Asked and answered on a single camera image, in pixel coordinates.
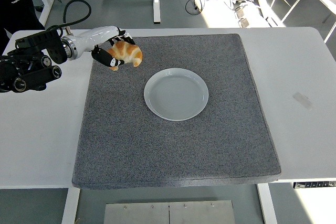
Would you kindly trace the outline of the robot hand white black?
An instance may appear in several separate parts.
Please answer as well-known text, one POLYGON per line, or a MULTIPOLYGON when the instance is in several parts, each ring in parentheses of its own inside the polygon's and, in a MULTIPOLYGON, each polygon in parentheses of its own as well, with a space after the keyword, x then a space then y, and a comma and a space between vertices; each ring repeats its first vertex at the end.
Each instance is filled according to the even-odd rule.
POLYGON ((68 35, 62 41, 68 51, 68 60, 78 59, 85 51, 90 51, 93 59, 114 71, 125 63, 137 67, 142 62, 142 51, 132 37, 115 26, 95 28, 78 36, 68 35))

